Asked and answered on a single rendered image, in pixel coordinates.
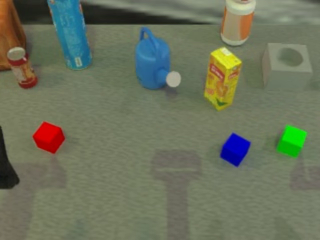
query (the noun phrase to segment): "red jar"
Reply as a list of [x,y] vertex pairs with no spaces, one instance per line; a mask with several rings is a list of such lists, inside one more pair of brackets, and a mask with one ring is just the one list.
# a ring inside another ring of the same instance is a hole
[[38,78],[31,67],[26,50],[22,47],[14,47],[8,51],[6,56],[19,86],[23,89],[34,87]]

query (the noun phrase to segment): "red cube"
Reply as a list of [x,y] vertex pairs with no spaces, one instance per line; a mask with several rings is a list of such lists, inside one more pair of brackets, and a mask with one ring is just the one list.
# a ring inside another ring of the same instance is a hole
[[44,121],[32,136],[38,148],[55,154],[65,140],[61,127]]

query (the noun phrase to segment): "watering can handle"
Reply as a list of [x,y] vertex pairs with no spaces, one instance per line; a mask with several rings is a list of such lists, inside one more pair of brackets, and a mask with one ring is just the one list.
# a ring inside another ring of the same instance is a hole
[[157,53],[157,52],[158,52],[158,49],[159,49],[159,43],[157,42],[155,36],[153,35],[153,33],[150,31],[149,28],[147,28],[147,27],[145,27],[145,26],[143,26],[143,27],[141,28],[141,31],[140,31],[140,41],[145,38],[145,33],[148,35],[148,37],[149,37],[149,39],[150,39],[150,42],[151,42],[151,44],[153,45],[155,52]]

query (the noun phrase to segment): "lemon tea carton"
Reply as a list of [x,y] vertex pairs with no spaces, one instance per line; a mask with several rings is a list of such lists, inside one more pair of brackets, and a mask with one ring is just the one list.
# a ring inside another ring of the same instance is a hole
[[221,47],[210,54],[204,97],[220,111],[234,100],[242,61],[227,48]]

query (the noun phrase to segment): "brown bag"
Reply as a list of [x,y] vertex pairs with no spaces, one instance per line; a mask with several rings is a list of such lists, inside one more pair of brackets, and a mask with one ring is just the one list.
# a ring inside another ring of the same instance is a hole
[[27,40],[13,0],[0,0],[0,71],[9,70],[7,52],[14,47],[26,49]]

